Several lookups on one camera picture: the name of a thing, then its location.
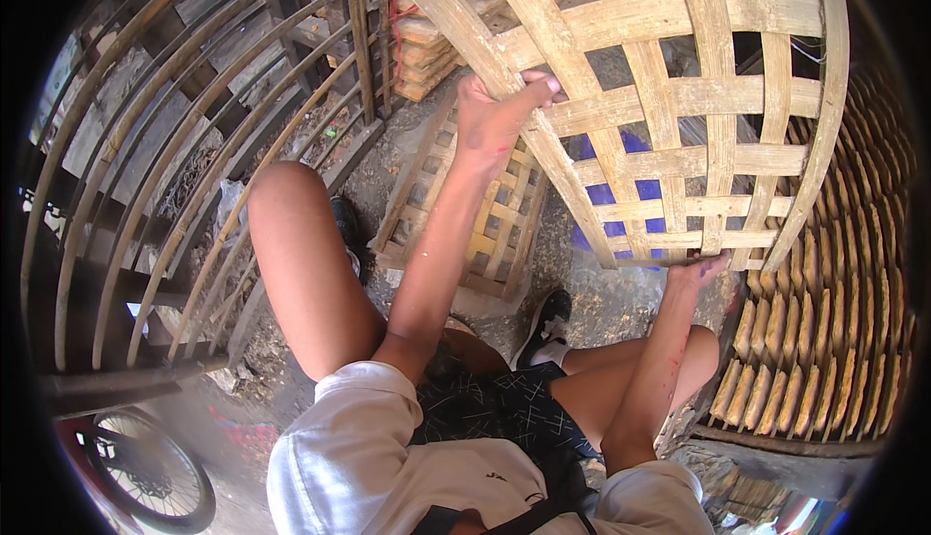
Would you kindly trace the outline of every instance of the plastic bag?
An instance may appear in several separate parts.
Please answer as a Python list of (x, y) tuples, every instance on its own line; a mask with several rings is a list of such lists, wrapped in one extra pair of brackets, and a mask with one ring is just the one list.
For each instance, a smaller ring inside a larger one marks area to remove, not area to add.
[[(213, 239), (216, 240), (220, 236), (220, 230), (226, 224), (226, 219), (229, 217), (230, 212), (233, 211), (233, 207), (236, 205), (236, 202), (239, 200), (239, 196), (242, 195), (242, 192), (246, 191), (246, 186), (243, 185), (241, 181), (230, 181), (224, 179), (220, 182), (220, 192), (223, 193), (223, 197), (220, 198), (220, 205), (217, 206), (217, 217), (213, 220)], [(242, 206), (242, 209), (239, 210), (239, 226), (236, 226), (234, 229), (230, 230), (230, 233), (226, 236), (226, 242), (224, 242), (224, 248), (229, 248), (236, 240), (239, 238), (240, 232), (242, 232), (242, 226), (246, 224), (249, 220), (249, 215), (246, 212), (246, 206)]]

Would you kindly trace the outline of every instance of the black sneaker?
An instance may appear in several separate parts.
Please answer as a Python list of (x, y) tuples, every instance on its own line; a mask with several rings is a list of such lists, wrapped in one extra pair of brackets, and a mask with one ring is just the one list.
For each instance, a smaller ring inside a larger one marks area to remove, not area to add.
[(554, 340), (565, 345), (562, 327), (569, 322), (572, 313), (573, 298), (565, 289), (558, 288), (546, 295), (543, 302), (536, 308), (536, 313), (530, 322), (530, 336), (511, 360), (511, 370), (517, 371), (531, 367), (530, 359), (550, 341)]
[(355, 221), (352, 206), (343, 196), (334, 195), (330, 198), (330, 208), (333, 211), (333, 217), (336, 218), (336, 228), (343, 236), (343, 242), (347, 246), (355, 245), (358, 240), (358, 222)]
[(358, 255), (353, 251), (352, 246), (358, 242), (358, 223), (355, 221), (355, 213), (352, 206), (341, 195), (334, 195), (330, 198), (330, 209), (333, 211), (333, 217), (336, 218), (336, 229), (340, 230), (343, 236), (343, 244), (346, 247), (346, 255), (352, 263), (352, 271), (358, 277), (362, 272), (362, 263), (358, 260)]

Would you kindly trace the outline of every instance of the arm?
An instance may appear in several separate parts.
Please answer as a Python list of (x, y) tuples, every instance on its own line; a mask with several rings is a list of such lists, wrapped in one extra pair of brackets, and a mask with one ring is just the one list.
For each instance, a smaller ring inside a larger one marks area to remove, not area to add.
[(414, 384), (436, 353), (482, 197), (505, 168), (529, 113), (551, 106), (560, 89), (543, 72), (523, 77), (528, 86), (500, 103), (475, 75), (459, 83), (456, 154), (391, 305), (385, 340), (372, 357)]
[(730, 257), (730, 251), (726, 251), (713, 259), (669, 269), (653, 332), (624, 399), (601, 440), (609, 475), (657, 459), (653, 442), (669, 413), (672, 394), (679, 381), (681, 357), (689, 337), (698, 291), (727, 266)]

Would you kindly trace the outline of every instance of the woven bamboo basket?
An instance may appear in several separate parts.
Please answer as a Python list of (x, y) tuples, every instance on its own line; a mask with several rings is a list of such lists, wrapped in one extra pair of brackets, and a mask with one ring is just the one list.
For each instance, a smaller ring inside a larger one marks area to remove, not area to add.
[[(518, 92), (525, 68), (548, 65), (559, 78), (570, 100), (534, 111), (521, 137), (602, 267), (669, 265), (691, 249), (711, 256), (723, 248), (735, 250), (732, 270), (782, 264), (816, 202), (841, 122), (844, 0), (597, 0), (565, 10), (555, 0), (506, 0), (520, 26), (497, 35), (465, 0), (413, 1), (493, 97)], [(761, 35), (763, 74), (736, 75), (733, 34), (746, 31)], [(690, 35), (701, 75), (670, 78), (659, 40)], [(818, 80), (792, 75), (791, 36), (820, 40)], [(623, 49), (634, 84), (604, 91), (585, 52), (611, 46)], [(762, 115), (759, 143), (738, 144), (742, 114)], [(705, 146), (681, 144), (678, 118), (693, 116), (706, 119)], [(811, 120), (807, 144), (785, 144), (790, 116)], [(651, 150), (625, 152), (617, 127), (634, 122), (645, 122)], [(560, 138), (583, 133), (596, 158), (574, 162)], [(752, 193), (733, 193), (735, 176), (752, 177)], [(697, 177), (705, 193), (687, 197), (685, 180)], [(780, 178), (797, 178), (797, 190), (776, 195)], [(658, 180), (661, 197), (641, 200), (641, 180)], [(588, 197), (602, 184), (614, 203)], [(691, 216), (701, 229), (687, 228)], [(741, 227), (728, 217), (742, 217)], [(661, 230), (647, 230), (651, 218), (662, 218)], [(623, 235), (609, 237), (617, 222)]]

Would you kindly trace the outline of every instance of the white shirt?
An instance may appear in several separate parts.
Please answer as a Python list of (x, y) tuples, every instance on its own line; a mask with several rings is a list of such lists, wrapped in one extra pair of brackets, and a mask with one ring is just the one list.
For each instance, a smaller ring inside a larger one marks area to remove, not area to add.
[[(424, 415), (395, 367), (364, 361), (317, 385), (316, 401), (274, 445), (268, 501), (279, 533), (410, 535), (431, 505), (476, 509), (489, 529), (546, 496), (543, 474), (497, 438), (407, 444)], [(701, 484), (685, 467), (653, 460), (616, 472), (599, 494), (601, 534), (713, 533)], [(585, 533), (566, 514), (537, 533)]]

